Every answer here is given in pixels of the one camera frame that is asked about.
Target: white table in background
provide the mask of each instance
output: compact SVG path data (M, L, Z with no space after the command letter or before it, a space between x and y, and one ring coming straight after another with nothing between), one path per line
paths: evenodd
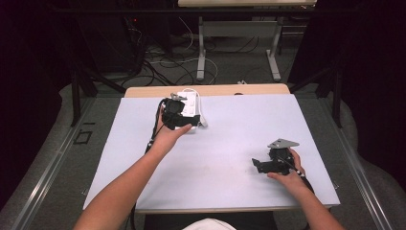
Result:
M235 7L288 7L312 6L316 0L179 0L179 7L187 8L235 8ZM272 78L279 82L281 75L275 61L275 52L281 36L283 18L277 21L204 21L199 17L199 61L196 78L204 79L206 50L205 36L260 36L272 37L271 49L266 50Z

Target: white tabletop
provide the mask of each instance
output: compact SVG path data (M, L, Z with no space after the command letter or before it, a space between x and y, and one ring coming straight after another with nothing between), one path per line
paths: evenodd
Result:
M124 98L84 203L144 154L162 98ZM298 142L316 196L340 203L294 95L202 97L209 123L182 136L143 190L140 213L234 212L299 207L277 181L258 173L251 158L268 161L268 144Z
M317 0L179 0L179 7L282 7L311 6Z

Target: table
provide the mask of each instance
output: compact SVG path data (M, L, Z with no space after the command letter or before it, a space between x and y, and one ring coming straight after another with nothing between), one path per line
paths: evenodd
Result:
M84 203L144 154L162 97L184 86L130 88L122 99ZM194 85L208 128L178 140L143 190L136 212L201 213L298 208L277 181L258 173L251 158L267 161L278 138L296 147L316 196L340 203L294 95L284 84Z
M179 7L188 8L215 8L215 7L287 7L312 6L317 0L179 0ZM204 21L199 17L199 60L197 63L196 78L204 79L206 50L204 49L205 36L261 36L272 37L271 49L266 55L271 68L274 81L279 82L279 73L275 53L281 36L283 17L277 21Z

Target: table leg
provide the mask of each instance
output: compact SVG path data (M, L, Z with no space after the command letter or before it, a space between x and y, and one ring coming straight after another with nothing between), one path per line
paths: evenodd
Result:
M276 53L276 51L278 49L278 41L279 41L280 36L281 36L282 23L283 23L283 17L279 17L277 27L275 28L275 34L274 34L274 36L272 38L271 50L266 50L266 55L268 57L269 66L271 67L272 78L276 82L281 81L281 75L280 75L280 72L279 72L279 69L278 69L277 62L275 60L275 53Z
M206 60L206 50L204 49L204 35L203 35L203 18L199 17L199 61L197 63L196 79L198 81L204 80L204 66Z

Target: forearm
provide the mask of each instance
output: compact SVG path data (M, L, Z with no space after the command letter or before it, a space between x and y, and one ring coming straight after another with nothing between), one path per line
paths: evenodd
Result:
M165 154L151 149L87 206L75 229L118 229Z
M337 219L327 210L320 200L309 190L303 190L295 195L301 203L311 230L344 229Z

